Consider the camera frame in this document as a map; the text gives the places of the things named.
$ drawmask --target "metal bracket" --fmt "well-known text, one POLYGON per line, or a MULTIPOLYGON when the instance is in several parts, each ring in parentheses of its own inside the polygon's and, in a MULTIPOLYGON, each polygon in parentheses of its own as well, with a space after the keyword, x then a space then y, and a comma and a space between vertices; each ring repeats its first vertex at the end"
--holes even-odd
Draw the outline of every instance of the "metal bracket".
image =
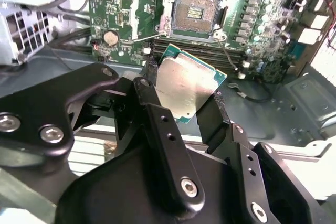
POLYGON ((333 223, 272 147, 258 143, 254 152, 262 163, 261 169, 268 185, 266 190, 270 205, 275 210, 277 204, 286 199, 287 208, 295 209, 292 212, 287 210, 288 214, 282 216, 281 223, 333 223))
POLYGON ((1 98, 0 166, 45 173, 62 167, 83 104, 118 80, 114 70, 95 63, 1 98))
POLYGON ((166 204, 173 206, 179 218, 192 218, 202 209, 205 194, 171 111, 160 106, 153 83, 141 77, 133 80, 122 102, 117 107, 123 110, 115 117, 116 155, 135 147, 134 141, 139 138, 146 138, 153 157, 159 161, 162 176, 158 185, 163 185, 168 196, 166 204))

